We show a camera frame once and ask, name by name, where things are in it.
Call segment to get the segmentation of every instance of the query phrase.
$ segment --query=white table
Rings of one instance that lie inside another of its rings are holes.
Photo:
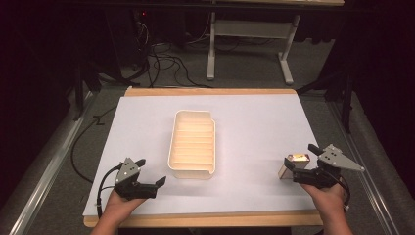
[[[167,158],[174,115],[210,111],[216,122],[216,171],[212,179],[176,179]],[[310,197],[278,170],[291,153],[308,153],[315,138],[294,90],[129,89],[122,97],[84,211],[98,220],[95,203],[104,174],[125,158],[146,159],[138,181],[167,176],[123,227],[321,225]],[[105,186],[114,185],[115,173]],[[103,191],[103,205],[111,190]]]

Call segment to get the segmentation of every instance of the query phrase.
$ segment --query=human hand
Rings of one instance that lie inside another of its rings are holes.
[[[312,185],[301,184],[311,196],[323,220],[324,234],[352,234],[344,211],[344,189],[340,184],[331,188],[318,189]]]
[[[91,234],[115,234],[117,228],[146,200],[133,199],[126,201],[113,190],[108,198],[104,213]]]
[[[322,216],[336,217],[344,213],[344,189],[339,184],[323,189],[307,184],[301,184],[301,187],[311,196]]]

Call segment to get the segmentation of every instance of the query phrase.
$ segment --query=white tabletop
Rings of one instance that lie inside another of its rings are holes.
[[[210,111],[216,123],[216,171],[209,180],[176,179],[168,168],[176,112]],[[292,153],[316,140],[297,94],[122,97],[84,214],[96,215],[104,174],[125,158],[146,159],[138,181],[167,176],[155,199],[133,214],[276,212],[315,209],[310,197],[278,170]],[[105,186],[114,185],[116,173]],[[111,190],[102,193],[103,206]]]

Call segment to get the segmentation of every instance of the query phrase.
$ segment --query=gray carpet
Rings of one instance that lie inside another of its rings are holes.
[[[317,78],[332,45],[331,43],[312,45],[309,41],[294,43],[289,56],[289,64],[295,84],[288,87],[283,82],[282,72],[275,57],[275,46],[281,43],[281,41],[273,41],[264,45],[247,44],[231,52],[217,52],[215,81],[206,81],[208,48],[201,48],[203,44],[198,44],[198,48],[188,46],[185,51],[164,45],[158,47],[157,51],[160,56],[162,54],[179,56],[189,70],[189,77],[194,82],[211,87],[300,88]],[[232,45],[219,44],[218,47],[226,50]],[[152,78],[156,76],[157,71],[153,67],[155,61],[155,58],[151,58]],[[179,85],[177,81],[190,84],[186,81],[186,71],[183,67],[175,73],[178,66],[171,60],[161,60],[161,69],[155,86],[177,86]],[[129,68],[124,68],[123,71],[126,75],[133,72]],[[146,76],[136,81],[140,81],[143,87],[150,84]],[[116,105],[118,98],[125,90],[125,87],[120,85],[106,82],[103,82],[103,85],[104,88],[96,95],[80,131],[92,121],[93,116],[101,115]],[[352,150],[347,143],[347,138],[350,136],[344,135],[336,122],[336,117],[331,112],[330,104],[324,101],[321,93],[321,91],[312,91],[300,97],[317,142],[320,146],[333,143],[346,155],[351,155]],[[114,111],[102,117],[101,122],[104,125],[92,125],[76,145],[75,164],[80,172],[91,179],[95,175],[113,116]],[[358,101],[353,103],[350,127],[351,137],[356,140],[359,152],[363,154],[364,161],[367,161],[366,167],[373,174],[374,182],[387,203],[397,231],[388,232],[388,229],[385,229],[383,223],[379,221],[377,211],[372,205],[373,202],[368,197],[365,185],[362,184],[361,175],[344,171],[351,188],[350,210],[346,216],[352,230],[355,234],[415,234],[414,226],[410,223],[415,212],[414,202],[388,162],[363,111],[359,109]],[[47,160],[50,160],[50,156],[39,157],[37,160],[39,164],[33,165],[30,175],[27,175],[25,182],[22,182],[23,186],[14,194],[8,207],[1,211],[1,234],[10,232],[31,193],[30,189],[34,188],[36,180],[40,178]],[[68,155],[28,234],[88,234],[90,229],[83,225],[82,212],[90,187],[91,184],[75,174]],[[319,230],[320,227],[317,226],[294,227],[292,233],[295,235],[314,234]]]

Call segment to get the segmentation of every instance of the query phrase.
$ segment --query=white tray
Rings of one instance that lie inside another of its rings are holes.
[[[179,111],[168,166],[176,178],[209,179],[215,170],[215,123],[210,112]]]

